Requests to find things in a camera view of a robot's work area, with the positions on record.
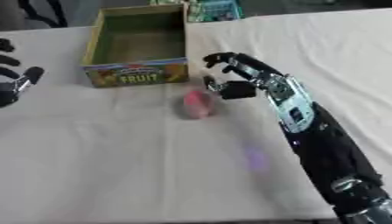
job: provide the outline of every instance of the robotic arm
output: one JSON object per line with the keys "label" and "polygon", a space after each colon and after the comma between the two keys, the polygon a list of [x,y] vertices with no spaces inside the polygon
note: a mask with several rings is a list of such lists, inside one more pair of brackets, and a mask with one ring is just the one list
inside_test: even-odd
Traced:
{"label": "robotic arm", "polygon": [[392,200],[382,189],[382,176],[294,77],[243,53],[215,53],[204,61],[207,67],[228,63],[223,73],[233,71],[245,79],[218,84],[204,77],[206,87],[223,99],[253,97],[257,88],[265,92],[306,174],[342,223],[392,223]]}
{"label": "robotic arm", "polygon": [[[0,38],[0,52],[11,53],[14,50],[14,46],[8,39]],[[0,54],[0,64],[18,67],[20,66],[20,61]],[[44,69],[37,66],[28,68],[23,74],[15,73],[5,66],[0,66],[0,75],[11,80],[0,82],[0,108],[16,102],[22,93],[25,93],[31,86],[37,84],[43,73]]]}

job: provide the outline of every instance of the gray floor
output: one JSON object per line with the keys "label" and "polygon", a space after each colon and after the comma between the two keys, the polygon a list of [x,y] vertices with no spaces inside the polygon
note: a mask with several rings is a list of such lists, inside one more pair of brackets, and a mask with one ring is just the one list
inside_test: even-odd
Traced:
{"label": "gray floor", "polygon": [[[338,0],[335,4],[325,3],[325,1],[328,0],[239,1],[246,17],[319,11],[343,11],[364,8],[357,0]],[[53,13],[47,6],[45,0],[35,0],[33,2],[36,4],[36,7],[41,14],[50,18],[53,17]],[[149,0],[61,0],[61,2],[71,26],[86,26],[91,25],[94,22],[97,11],[101,7],[145,5],[149,3]]]}

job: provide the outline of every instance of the white table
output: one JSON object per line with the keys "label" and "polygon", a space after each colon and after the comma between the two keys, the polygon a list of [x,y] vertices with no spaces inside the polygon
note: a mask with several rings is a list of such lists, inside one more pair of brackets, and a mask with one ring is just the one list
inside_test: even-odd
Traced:
{"label": "white table", "polygon": [[[390,19],[392,10],[363,10],[190,24],[190,72],[197,79],[207,71],[203,56],[234,51],[295,74],[392,193]],[[222,102],[216,116],[195,121],[173,105],[197,80],[92,88],[79,67],[89,31],[0,33],[24,68],[46,70],[0,110],[2,223],[333,217],[262,94]]]}

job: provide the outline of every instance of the background object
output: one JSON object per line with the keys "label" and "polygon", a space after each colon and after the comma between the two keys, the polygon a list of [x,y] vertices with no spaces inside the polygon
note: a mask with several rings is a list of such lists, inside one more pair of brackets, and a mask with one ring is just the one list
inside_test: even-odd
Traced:
{"label": "background object", "polygon": [[0,1],[0,31],[22,30],[25,28],[25,21],[21,13],[18,1]]}

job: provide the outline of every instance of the table surface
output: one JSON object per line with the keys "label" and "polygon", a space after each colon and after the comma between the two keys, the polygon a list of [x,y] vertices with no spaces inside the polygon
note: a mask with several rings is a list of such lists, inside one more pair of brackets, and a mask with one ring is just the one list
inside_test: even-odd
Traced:
{"label": "table surface", "polygon": [[228,221],[333,217],[262,94],[187,120],[181,97],[214,52],[256,56],[297,76],[392,192],[392,10],[189,24],[186,84],[92,88],[80,68],[90,28],[2,32],[46,70],[0,111],[0,221]]}

